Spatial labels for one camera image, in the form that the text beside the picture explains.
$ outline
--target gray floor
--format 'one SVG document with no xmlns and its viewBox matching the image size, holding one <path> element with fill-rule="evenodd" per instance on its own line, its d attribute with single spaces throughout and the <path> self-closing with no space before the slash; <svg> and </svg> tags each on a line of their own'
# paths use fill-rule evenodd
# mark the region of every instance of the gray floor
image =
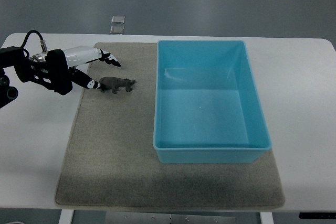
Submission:
<svg viewBox="0 0 336 224">
<path fill-rule="evenodd" d="M 125 34 L 325 38 L 336 47 L 335 0 L 0 0 L 0 45 L 31 29 L 108 34 L 113 15 L 126 17 Z"/>
</svg>

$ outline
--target black cable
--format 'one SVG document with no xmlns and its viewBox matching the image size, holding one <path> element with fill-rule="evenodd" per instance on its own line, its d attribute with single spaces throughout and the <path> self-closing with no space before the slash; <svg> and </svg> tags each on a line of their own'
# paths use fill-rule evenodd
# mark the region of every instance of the black cable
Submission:
<svg viewBox="0 0 336 224">
<path fill-rule="evenodd" d="M 24 51 L 24 52 L 26 52 L 26 59 L 28 59 L 28 57 L 29 57 L 29 52 L 28 52 L 28 50 L 27 49 L 24 49 L 24 48 L 22 48 L 22 50 Z"/>
<path fill-rule="evenodd" d="M 20 46 L 21 48 L 24 48 L 24 47 L 25 47 L 25 45 L 26 45 L 26 43 L 27 43 L 27 40 L 28 40 L 28 38 L 29 38 L 29 35 L 31 35 L 31 34 L 37 34 L 37 35 L 40 37 L 40 40 L 43 40 L 42 35 L 41 35 L 37 30 L 30 30 L 30 31 L 26 34 L 26 37 L 25 37 L 25 39 L 24 39 L 22 45 Z"/>
</svg>

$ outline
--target blue plastic bin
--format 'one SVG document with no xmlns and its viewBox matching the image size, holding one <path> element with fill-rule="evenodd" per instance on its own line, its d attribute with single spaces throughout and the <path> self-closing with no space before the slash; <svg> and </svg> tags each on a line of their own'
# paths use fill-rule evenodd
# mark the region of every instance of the blue plastic bin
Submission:
<svg viewBox="0 0 336 224">
<path fill-rule="evenodd" d="M 271 148 L 243 41 L 158 42 L 162 163 L 250 163 Z"/>
</svg>

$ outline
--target animal figurine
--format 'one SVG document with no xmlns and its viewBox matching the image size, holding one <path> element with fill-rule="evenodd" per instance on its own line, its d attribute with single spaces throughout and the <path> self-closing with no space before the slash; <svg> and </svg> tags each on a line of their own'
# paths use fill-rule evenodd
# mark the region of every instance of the animal figurine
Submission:
<svg viewBox="0 0 336 224">
<path fill-rule="evenodd" d="M 135 80 L 129 79 L 121 79 L 118 77 L 103 77 L 99 80 L 101 85 L 101 92 L 105 92 L 105 90 L 112 90 L 113 94 L 117 93 L 119 87 L 125 87 L 126 92 L 132 91 L 132 85 L 135 84 Z"/>
</svg>

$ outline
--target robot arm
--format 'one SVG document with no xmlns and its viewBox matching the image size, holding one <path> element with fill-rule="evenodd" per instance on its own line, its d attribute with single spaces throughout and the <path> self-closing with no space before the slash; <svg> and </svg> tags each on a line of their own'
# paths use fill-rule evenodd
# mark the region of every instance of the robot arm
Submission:
<svg viewBox="0 0 336 224">
<path fill-rule="evenodd" d="M 39 36 L 42 52 L 30 56 L 24 46 L 32 33 Z M 9 86 L 9 78 L 5 75 L 4 68 L 14 66 L 20 81 L 31 81 L 65 95 L 72 90 L 72 82 L 87 89 L 100 88 L 100 83 L 76 69 L 76 66 L 98 59 L 120 67 L 118 60 L 111 53 L 97 48 L 81 46 L 48 51 L 41 34 L 32 30 L 27 33 L 21 47 L 0 49 L 0 108 L 18 96 L 17 89 Z"/>
</svg>

